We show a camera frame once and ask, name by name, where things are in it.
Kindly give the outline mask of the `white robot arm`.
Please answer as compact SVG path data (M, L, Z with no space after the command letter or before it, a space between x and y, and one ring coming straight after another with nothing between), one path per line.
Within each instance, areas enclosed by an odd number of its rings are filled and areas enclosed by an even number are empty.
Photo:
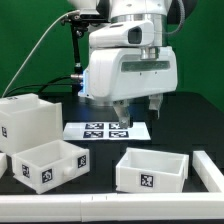
M166 43L172 0L67 1L90 28L81 95L111 103L122 128L132 125L131 99L147 96L157 111L178 82L176 56Z

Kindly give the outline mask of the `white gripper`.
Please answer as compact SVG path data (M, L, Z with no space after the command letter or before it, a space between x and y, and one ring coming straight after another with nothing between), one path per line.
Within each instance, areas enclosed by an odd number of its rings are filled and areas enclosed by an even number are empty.
M88 91L95 100L114 101L121 128L130 125L128 102L124 99L151 95L150 114L159 118L163 102L159 93L172 92L176 87L177 65L171 47L160 48L154 60L142 60L139 48L95 50L90 57Z

